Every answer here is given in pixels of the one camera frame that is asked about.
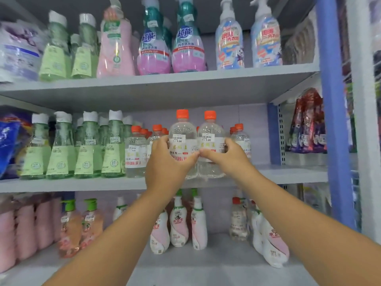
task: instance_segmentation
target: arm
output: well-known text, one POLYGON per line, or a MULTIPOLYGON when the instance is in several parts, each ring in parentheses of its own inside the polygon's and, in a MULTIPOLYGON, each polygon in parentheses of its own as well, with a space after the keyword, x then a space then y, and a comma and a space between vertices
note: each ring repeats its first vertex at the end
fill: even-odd
POLYGON ((381 246, 314 210, 261 175, 227 138, 224 154, 201 149, 259 206, 320 286, 381 285, 381 246))
POLYGON ((125 286, 147 244, 155 221, 198 159, 183 162, 169 154, 168 137, 152 145, 145 174, 147 190, 88 248, 80 251, 43 286, 125 286))

